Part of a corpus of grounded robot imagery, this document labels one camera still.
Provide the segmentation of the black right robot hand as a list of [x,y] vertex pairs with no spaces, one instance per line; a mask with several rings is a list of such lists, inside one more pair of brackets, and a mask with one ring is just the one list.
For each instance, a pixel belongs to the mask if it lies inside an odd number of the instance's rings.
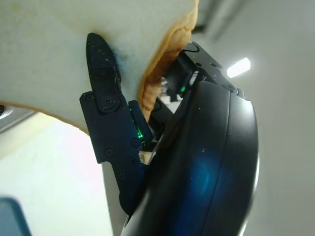
[[189,43],[166,76],[182,101],[160,100],[146,123],[126,101],[112,50],[87,36],[91,91],[80,104],[98,163],[108,162],[127,214],[124,236],[240,236],[259,176],[253,104],[197,43]]

